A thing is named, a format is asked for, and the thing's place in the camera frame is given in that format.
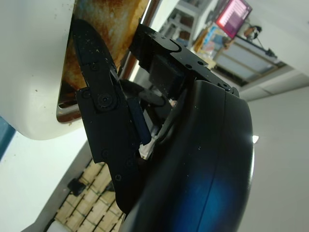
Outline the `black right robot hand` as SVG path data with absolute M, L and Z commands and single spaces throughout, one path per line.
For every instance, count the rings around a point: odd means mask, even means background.
M 130 46 L 161 96 L 119 79 L 86 21 L 71 25 L 94 162 L 108 165 L 122 232 L 235 232 L 250 193 L 250 109 L 182 44 L 138 25 Z

